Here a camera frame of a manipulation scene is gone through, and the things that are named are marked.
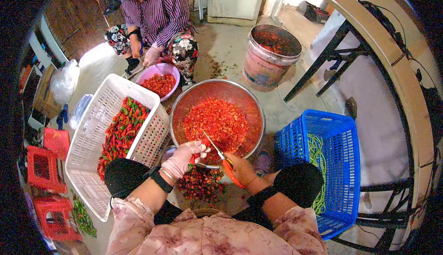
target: stainless steel bowl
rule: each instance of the stainless steel bowl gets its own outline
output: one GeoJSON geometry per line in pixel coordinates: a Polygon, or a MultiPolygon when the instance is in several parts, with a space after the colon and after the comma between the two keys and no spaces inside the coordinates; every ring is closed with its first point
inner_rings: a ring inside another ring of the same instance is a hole
{"type": "Polygon", "coordinates": [[[176,146],[187,142],[183,121],[192,107],[213,97],[233,103],[245,114],[249,130],[237,152],[248,158],[259,146],[266,128],[263,109],[257,98],[245,87],[225,79],[209,79],[186,89],[175,101],[171,110],[170,131],[176,146]]]}

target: hand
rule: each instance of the hand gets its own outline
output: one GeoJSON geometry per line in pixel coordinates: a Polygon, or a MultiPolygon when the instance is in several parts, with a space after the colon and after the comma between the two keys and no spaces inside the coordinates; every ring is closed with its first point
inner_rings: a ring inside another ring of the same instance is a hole
{"type": "Polygon", "coordinates": [[[141,42],[138,40],[137,34],[132,34],[129,40],[131,42],[132,58],[140,58],[141,42]]]}
{"type": "Polygon", "coordinates": [[[252,180],[258,177],[255,174],[252,165],[243,158],[238,158],[232,153],[224,153],[225,157],[232,161],[234,165],[234,169],[232,170],[232,174],[237,178],[241,185],[247,187],[252,180]]]}
{"type": "Polygon", "coordinates": [[[157,60],[159,59],[160,55],[162,54],[162,51],[164,50],[164,46],[157,46],[156,43],[154,43],[146,52],[146,55],[144,57],[143,65],[146,67],[152,66],[153,64],[157,63],[157,60]]]}
{"type": "MultiPolygon", "coordinates": [[[[202,144],[202,141],[186,142],[177,148],[172,157],[162,163],[162,167],[170,170],[175,178],[182,178],[189,170],[192,154],[200,153],[200,157],[205,158],[209,151],[211,149],[202,144]]],[[[200,157],[195,159],[196,163],[200,161],[200,157]]]]}

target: plastic bucket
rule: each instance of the plastic bucket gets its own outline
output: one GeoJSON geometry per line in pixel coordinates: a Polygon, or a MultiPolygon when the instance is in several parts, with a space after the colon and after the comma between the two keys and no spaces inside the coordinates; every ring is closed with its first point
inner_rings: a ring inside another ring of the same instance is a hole
{"type": "Polygon", "coordinates": [[[301,52],[300,42],[291,33],[275,25],[259,24],[249,33],[243,79],[256,91],[272,91],[301,52]]]}
{"type": "Polygon", "coordinates": [[[166,96],[160,98],[160,102],[163,102],[163,101],[167,100],[177,89],[177,86],[180,83],[180,72],[173,64],[168,64],[168,63],[155,64],[155,65],[150,66],[149,68],[147,68],[146,70],[144,70],[141,73],[141,75],[139,76],[139,78],[136,81],[136,84],[141,85],[145,81],[145,79],[150,79],[155,74],[158,74],[161,76],[166,75],[166,74],[171,74],[175,78],[175,85],[172,88],[172,90],[166,96]]]}

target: floral pants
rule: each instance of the floral pants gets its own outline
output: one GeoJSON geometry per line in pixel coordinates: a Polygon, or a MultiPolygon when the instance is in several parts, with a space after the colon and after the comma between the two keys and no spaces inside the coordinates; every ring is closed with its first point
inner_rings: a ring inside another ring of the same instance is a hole
{"type": "MultiPolygon", "coordinates": [[[[114,25],[105,33],[105,40],[118,55],[124,55],[131,50],[131,42],[126,36],[128,29],[125,24],[114,25]]],[[[171,57],[172,62],[183,75],[186,84],[194,82],[194,65],[198,57],[198,43],[191,30],[185,29],[174,34],[166,45],[163,54],[171,57]]]]}

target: watch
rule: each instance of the watch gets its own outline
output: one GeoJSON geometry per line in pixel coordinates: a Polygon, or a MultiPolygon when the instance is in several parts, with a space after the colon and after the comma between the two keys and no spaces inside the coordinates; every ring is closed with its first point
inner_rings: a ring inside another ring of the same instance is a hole
{"type": "Polygon", "coordinates": [[[250,198],[248,198],[246,202],[249,204],[249,206],[261,208],[263,207],[263,203],[269,197],[272,197],[276,193],[278,193],[278,191],[276,188],[274,188],[274,186],[268,186],[263,190],[259,191],[258,193],[254,194],[250,198]]]}
{"type": "Polygon", "coordinates": [[[152,180],[154,180],[157,183],[157,185],[159,185],[160,188],[162,188],[164,192],[170,193],[173,187],[171,187],[171,185],[169,185],[168,182],[166,182],[163,179],[163,177],[160,175],[159,173],[160,168],[161,168],[160,166],[152,167],[149,170],[149,177],[152,178],[152,180]]]}

